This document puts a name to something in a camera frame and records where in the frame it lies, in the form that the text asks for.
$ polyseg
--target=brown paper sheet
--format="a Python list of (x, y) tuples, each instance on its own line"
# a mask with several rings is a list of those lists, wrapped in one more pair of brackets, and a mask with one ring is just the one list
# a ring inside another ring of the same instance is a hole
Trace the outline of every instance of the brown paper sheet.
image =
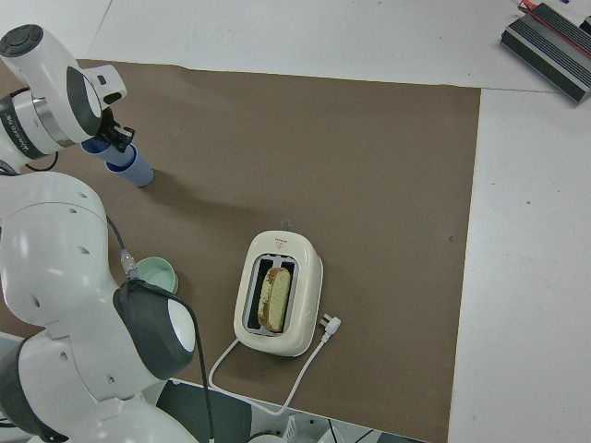
[[(290, 219), (324, 262), (320, 315), (343, 320), (292, 406), (446, 441), (479, 90), (116, 67), (129, 96), (115, 119), (138, 130), (153, 184), (114, 178), (76, 147), (55, 169), (99, 193), (136, 259), (174, 264), (208, 367), (235, 338), (250, 241)], [(3, 93), (17, 85), (0, 71)], [(113, 237), (110, 260), (122, 281)], [(0, 329), (35, 331), (5, 306)], [(308, 354), (241, 346), (216, 382), (281, 403)], [(197, 359), (179, 377), (200, 383)]]

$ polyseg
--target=bread slice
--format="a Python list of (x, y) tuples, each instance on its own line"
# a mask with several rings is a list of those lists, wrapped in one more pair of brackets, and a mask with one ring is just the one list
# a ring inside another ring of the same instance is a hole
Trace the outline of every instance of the bread slice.
[(259, 323), (271, 332), (281, 332), (289, 300), (292, 275), (285, 268), (271, 268), (265, 275), (259, 300)]

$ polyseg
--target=green bowl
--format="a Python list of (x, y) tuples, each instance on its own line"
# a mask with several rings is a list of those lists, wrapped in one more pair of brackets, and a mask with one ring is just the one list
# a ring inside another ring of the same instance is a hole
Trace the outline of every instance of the green bowl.
[(160, 286), (169, 293), (178, 291), (178, 277), (168, 261), (161, 257), (146, 257), (138, 262), (139, 277), (149, 284)]

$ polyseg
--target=red logo on toaster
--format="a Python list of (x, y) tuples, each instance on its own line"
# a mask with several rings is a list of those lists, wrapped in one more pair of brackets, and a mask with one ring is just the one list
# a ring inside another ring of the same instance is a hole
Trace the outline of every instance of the red logo on toaster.
[(282, 247), (285, 246), (286, 243), (287, 243), (287, 240), (283, 240), (283, 238), (276, 238), (275, 239), (275, 245), (277, 246), (277, 249), (281, 249)]

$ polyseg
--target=white cable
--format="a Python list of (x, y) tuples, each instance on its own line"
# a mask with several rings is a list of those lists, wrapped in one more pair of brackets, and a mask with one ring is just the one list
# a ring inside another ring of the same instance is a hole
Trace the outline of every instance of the white cable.
[(297, 391), (297, 388), (299, 387), (299, 383), (300, 383), (300, 381), (302, 381), (302, 377), (304, 376), (304, 374), (306, 374), (306, 371), (308, 370), (308, 367), (312, 363), (312, 360), (314, 360), (314, 358), (316, 358), (316, 355), (318, 355), (318, 353), (320, 352), (320, 349), (322, 349), (322, 346), (324, 346), (324, 343), (326, 343), (329, 340), (331, 335), (334, 332), (336, 332), (336, 330), (341, 325), (341, 320), (339, 318), (337, 318), (337, 317), (330, 318), (326, 315), (325, 315), (325, 317), (327, 317), (328, 320), (326, 320), (327, 324), (323, 323), (323, 325), (327, 328), (326, 329), (327, 331), (322, 336), (322, 339), (320, 340), (320, 343), (318, 344), (318, 346), (316, 347), (314, 352), (310, 355), (310, 357), (308, 357), (307, 361), (304, 363), (304, 366), (299, 371), (299, 375), (297, 376), (297, 379), (295, 380), (294, 386), (292, 387), (292, 390), (290, 391), (289, 395), (287, 396), (287, 400), (285, 401), (285, 403), (283, 404), (281, 409), (279, 409), (279, 411), (271, 411), (270, 409), (267, 409), (264, 406), (261, 406), (260, 404), (249, 399), (248, 397), (245, 397), (244, 395), (235, 394), (235, 393), (230, 392), (228, 390), (222, 389), (213, 383), (213, 374), (215, 373), (218, 366), (222, 363), (222, 360), (228, 356), (228, 354), (236, 347), (236, 345), (238, 343), (240, 343), (239, 339), (236, 339), (232, 342), (232, 344), (228, 347), (228, 349), (226, 349), (223, 352), (223, 354), (220, 356), (220, 358), (218, 358), (218, 361), (215, 362), (215, 365), (213, 365), (213, 367), (211, 368), (210, 376), (209, 376), (210, 386), (212, 388), (214, 388), (215, 390), (217, 390), (218, 392), (221, 392), (221, 393), (223, 393), (229, 397), (232, 397), (234, 399), (244, 401), (244, 402), (250, 404), (251, 406), (254, 406), (255, 408), (260, 409), (261, 411), (268, 413), (269, 415), (271, 415), (273, 417), (278, 417), (279, 415), (281, 415), (282, 413), (284, 413), (287, 410), (287, 406), (289, 405), (291, 400), (294, 398), (294, 395), (296, 395), (296, 391)]

